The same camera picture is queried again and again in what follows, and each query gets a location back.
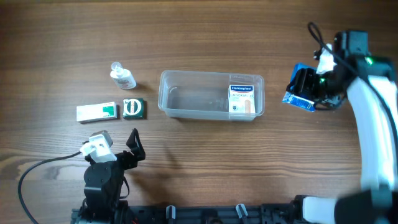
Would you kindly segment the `blue medicine box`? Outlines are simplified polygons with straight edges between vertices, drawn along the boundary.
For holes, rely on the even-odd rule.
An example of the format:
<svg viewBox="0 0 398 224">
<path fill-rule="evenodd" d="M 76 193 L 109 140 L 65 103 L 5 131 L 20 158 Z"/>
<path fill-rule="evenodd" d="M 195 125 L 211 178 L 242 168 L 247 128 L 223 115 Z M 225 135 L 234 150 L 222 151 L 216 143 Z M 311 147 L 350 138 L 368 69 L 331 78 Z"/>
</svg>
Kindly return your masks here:
<svg viewBox="0 0 398 224">
<path fill-rule="evenodd" d="M 296 64 L 282 102 L 305 111 L 314 112 L 315 102 L 311 93 L 314 78 L 315 69 L 313 67 L 302 63 Z"/>
</svg>

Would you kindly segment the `white green medicine box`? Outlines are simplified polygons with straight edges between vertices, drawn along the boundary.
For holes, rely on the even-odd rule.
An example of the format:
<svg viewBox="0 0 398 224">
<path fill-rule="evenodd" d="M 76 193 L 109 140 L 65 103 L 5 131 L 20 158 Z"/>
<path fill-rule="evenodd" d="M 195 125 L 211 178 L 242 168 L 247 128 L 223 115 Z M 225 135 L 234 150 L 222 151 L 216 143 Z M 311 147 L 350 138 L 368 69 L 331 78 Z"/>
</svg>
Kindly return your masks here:
<svg viewBox="0 0 398 224">
<path fill-rule="evenodd" d="M 117 117 L 117 104 L 115 102 L 83 105 L 76 108 L 76 121 L 79 123 L 116 119 Z"/>
</svg>

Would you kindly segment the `clear plastic container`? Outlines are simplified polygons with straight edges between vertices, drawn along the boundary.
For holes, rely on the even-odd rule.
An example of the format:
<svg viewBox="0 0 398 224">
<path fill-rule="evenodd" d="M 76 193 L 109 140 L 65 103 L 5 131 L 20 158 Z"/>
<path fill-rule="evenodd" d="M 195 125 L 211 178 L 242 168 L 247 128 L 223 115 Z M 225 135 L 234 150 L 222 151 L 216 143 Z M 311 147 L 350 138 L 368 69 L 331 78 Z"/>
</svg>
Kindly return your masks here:
<svg viewBox="0 0 398 224">
<path fill-rule="evenodd" d="M 230 113 L 230 85 L 253 85 L 256 112 Z M 174 118 L 252 121 L 265 110 L 265 83 L 260 75 L 165 70 L 160 77 L 158 107 Z"/>
</svg>

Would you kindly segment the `white Hansaplast plaster box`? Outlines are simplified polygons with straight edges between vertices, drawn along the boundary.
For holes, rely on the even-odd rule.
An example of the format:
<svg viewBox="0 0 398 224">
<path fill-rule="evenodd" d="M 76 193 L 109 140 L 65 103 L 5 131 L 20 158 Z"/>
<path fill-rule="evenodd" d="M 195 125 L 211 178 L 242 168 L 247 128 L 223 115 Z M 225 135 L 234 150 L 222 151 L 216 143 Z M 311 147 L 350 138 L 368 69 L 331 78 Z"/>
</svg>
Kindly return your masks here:
<svg viewBox="0 0 398 224">
<path fill-rule="evenodd" d="M 230 113 L 254 114 L 254 86 L 230 85 L 228 88 L 228 103 Z"/>
</svg>

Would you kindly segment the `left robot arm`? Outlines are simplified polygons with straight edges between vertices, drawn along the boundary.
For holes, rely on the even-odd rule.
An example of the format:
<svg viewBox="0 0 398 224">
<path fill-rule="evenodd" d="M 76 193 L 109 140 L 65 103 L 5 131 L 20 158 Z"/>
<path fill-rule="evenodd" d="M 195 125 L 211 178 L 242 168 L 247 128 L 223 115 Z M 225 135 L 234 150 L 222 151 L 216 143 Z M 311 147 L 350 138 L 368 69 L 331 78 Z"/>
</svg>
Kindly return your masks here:
<svg viewBox="0 0 398 224">
<path fill-rule="evenodd" d="M 138 223 L 129 208 L 126 196 L 121 195 L 128 182 L 124 171 L 137 167 L 146 153 L 136 128 L 132 130 L 126 146 L 128 151 L 111 152 L 113 140 L 105 130 L 92 134 L 80 148 L 90 163 L 84 173 L 85 199 L 78 210 L 73 210 L 71 223 Z"/>
</svg>

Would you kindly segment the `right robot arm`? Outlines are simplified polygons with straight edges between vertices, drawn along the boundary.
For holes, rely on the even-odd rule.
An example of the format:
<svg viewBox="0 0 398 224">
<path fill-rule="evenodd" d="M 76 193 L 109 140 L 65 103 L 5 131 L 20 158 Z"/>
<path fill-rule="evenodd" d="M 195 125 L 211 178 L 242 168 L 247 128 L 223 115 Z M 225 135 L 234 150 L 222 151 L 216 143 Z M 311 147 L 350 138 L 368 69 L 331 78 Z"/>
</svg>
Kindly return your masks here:
<svg viewBox="0 0 398 224">
<path fill-rule="evenodd" d="M 306 223 L 397 222 L 397 86 L 392 62 L 375 57 L 368 34 L 344 30 L 314 53 L 317 68 L 298 64 L 283 102 L 307 111 L 335 110 L 348 101 L 361 149 L 361 189 L 340 198 L 299 195 L 290 217 Z"/>
</svg>

